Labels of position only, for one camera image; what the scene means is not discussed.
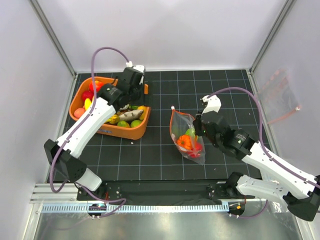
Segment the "light green round fruit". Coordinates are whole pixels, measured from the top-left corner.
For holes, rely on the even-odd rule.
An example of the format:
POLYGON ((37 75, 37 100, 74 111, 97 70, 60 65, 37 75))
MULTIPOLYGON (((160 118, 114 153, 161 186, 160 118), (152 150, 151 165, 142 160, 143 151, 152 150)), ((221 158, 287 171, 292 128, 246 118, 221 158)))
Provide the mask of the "light green round fruit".
POLYGON ((196 132, 194 128, 189 128, 186 132, 185 135, 189 136, 190 138, 195 138, 196 137, 196 132))

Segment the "orange plastic basket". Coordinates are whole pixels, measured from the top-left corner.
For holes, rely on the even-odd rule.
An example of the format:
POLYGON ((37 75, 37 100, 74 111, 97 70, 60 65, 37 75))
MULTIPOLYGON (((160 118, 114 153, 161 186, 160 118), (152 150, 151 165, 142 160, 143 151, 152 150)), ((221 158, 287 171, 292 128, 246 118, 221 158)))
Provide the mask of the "orange plastic basket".
MULTIPOLYGON (((85 91, 89 90, 89 85, 92 82, 92 78, 89 77, 87 79, 84 79, 78 86, 78 90, 74 95, 73 100, 71 101, 71 104, 69 106, 69 116, 74 121, 77 121, 78 118, 74 115, 74 112, 84 106, 84 101, 82 99, 82 94, 85 91)), ((133 128, 126 128, 121 127, 117 125, 111 125, 111 124, 103 124, 98 130, 97 134, 102 135, 108 135, 113 137, 119 137, 119 138, 125 138, 125 139, 131 139, 131 140, 138 140, 140 139, 147 128, 149 116, 151 113, 151 107, 147 107, 145 109, 145 115, 144 119, 142 120, 142 123, 136 127, 133 128)))

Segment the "clear zip bag red zipper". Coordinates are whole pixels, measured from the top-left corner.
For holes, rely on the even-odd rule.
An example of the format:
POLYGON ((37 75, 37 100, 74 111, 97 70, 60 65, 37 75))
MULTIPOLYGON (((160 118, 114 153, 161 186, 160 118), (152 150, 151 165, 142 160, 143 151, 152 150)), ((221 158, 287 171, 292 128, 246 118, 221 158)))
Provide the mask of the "clear zip bag red zipper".
POLYGON ((173 143, 175 144, 176 148, 184 158, 191 160, 199 165, 204 165, 206 161, 206 151, 205 151, 205 144, 201 136, 196 136, 195 138, 191 137, 192 148, 196 146, 196 143, 200 143, 203 146, 203 152, 200 157, 197 157, 197 158, 189 157, 188 152, 190 152, 191 150, 185 150, 182 147, 179 147, 177 145, 178 138, 182 135, 185 135, 185 132, 189 128, 194 128, 193 126, 194 120, 195 118, 192 115, 177 111, 174 106, 171 106, 169 133, 173 143))

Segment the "small orange pumpkin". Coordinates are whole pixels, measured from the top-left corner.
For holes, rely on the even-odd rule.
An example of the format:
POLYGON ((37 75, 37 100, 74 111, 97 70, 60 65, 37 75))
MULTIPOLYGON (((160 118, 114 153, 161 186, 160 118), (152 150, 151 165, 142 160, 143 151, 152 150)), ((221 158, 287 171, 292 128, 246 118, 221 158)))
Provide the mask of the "small orange pumpkin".
POLYGON ((181 135, 176 143, 179 147, 186 151, 191 151, 193 149, 192 140, 189 135, 181 135))

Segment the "red bell pepper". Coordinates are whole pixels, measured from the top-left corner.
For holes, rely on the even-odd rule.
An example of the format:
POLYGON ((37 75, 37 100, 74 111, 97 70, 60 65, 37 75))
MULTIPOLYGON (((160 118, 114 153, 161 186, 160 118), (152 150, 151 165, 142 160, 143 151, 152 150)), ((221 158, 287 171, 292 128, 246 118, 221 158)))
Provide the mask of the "red bell pepper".
POLYGON ((202 155, 203 150, 204 150, 203 145, 197 142, 195 144, 195 147, 188 152, 188 156, 193 159, 199 158, 202 155))

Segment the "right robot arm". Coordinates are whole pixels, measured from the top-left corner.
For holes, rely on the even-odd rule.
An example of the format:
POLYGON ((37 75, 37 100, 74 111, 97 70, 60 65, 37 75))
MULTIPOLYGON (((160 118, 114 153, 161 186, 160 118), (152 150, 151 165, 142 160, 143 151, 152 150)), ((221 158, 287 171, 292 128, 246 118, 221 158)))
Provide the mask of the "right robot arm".
POLYGON ((243 129, 232 129, 215 111, 200 111, 193 121, 195 134, 205 136, 225 155, 247 163, 271 175, 275 181, 256 180, 234 172, 225 192, 230 198, 254 196, 287 207, 296 217, 311 222, 320 207, 320 177, 291 165, 267 149, 243 129))

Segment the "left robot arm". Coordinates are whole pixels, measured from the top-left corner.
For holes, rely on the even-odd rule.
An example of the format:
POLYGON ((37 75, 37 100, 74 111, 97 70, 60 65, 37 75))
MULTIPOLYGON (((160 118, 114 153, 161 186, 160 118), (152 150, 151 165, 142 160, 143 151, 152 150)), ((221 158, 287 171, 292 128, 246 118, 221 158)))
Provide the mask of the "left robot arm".
POLYGON ((48 139, 44 150, 50 164, 49 182, 53 183, 54 172, 61 173, 66 181, 88 189, 94 200, 106 195, 102 179, 91 171, 79 157, 85 146, 99 128, 118 110, 136 101, 144 100, 145 67, 126 67, 121 78, 104 84, 93 103, 75 124, 57 140, 48 139))

